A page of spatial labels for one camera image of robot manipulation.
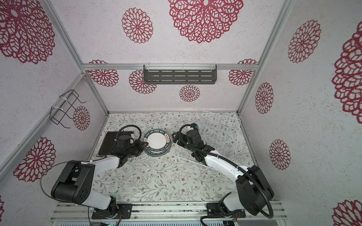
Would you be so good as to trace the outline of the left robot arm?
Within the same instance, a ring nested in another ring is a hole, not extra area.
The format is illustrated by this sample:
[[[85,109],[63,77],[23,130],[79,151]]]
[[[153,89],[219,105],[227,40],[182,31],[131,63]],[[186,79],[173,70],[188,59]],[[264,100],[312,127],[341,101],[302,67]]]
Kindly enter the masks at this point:
[[[51,190],[51,197],[101,211],[116,212],[116,199],[93,190],[93,177],[122,167],[130,157],[139,156],[148,145],[141,138],[121,135],[102,159],[92,162],[68,161]]]

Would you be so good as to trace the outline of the white round plate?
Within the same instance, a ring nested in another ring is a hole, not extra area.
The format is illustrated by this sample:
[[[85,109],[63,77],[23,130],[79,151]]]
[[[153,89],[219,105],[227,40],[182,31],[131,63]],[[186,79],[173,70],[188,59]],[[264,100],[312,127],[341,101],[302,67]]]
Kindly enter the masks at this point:
[[[159,157],[167,154],[170,148],[171,148],[170,144],[165,144],[163,146],[157,146],[157,147],[148,146],[145,149],[145,153],[151,157]]]
[[[171,146],[170,136],[160,129],[148,131],[144,136],[144,142],[147,142],[148,146],[151,147],[163,146],[165,144],[170,144]]]

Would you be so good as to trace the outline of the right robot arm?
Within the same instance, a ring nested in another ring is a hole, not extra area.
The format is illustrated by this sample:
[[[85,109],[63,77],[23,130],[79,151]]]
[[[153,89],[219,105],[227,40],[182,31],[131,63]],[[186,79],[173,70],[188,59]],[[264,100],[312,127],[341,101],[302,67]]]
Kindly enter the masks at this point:
[[[223,156],[202,140],[197,128],[173,133],[172,141],[190,151],[198,163],[218,171],[236,185],[235,192],[229,192],[217,204],[207,205],[209,218],[244,217],[246,212],[274,217],[271,204],[274,192],[259,167],[239,165]]]

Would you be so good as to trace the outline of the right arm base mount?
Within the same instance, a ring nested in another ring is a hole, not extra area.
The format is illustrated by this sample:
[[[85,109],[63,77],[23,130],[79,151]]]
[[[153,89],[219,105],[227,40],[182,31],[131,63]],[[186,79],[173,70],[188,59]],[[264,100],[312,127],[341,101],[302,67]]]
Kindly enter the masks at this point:
[[[223,204],[216,202],[209,202],[206,204],[207,216],[209,218],[245,218],[246,214],[244,210],[228,210]]]

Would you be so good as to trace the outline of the black square plate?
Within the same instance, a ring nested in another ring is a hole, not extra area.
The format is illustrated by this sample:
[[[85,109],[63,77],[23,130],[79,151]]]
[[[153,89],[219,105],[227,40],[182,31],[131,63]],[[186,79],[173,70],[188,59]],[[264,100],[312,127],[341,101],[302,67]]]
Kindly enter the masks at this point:
[[[105,138],[103,139],[103,142],[100,146],[100,149],[97,153],[98,157],[105,157],[106,155],[111,155],[111,150],[114,147],[115,140],[119,138],[121,135],[128,135],[134,138],[134,132],[133,131],[122,131],[117,136],[117,132],[107,132],[105,135]]]

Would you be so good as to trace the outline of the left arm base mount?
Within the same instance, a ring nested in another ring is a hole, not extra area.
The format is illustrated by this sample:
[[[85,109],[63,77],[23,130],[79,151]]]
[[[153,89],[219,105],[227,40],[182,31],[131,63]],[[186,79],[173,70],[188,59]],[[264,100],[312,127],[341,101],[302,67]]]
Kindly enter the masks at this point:
[[[115,203],[106,210],[95,209],[91,219],[129,219],[133,205],[131,203]]]

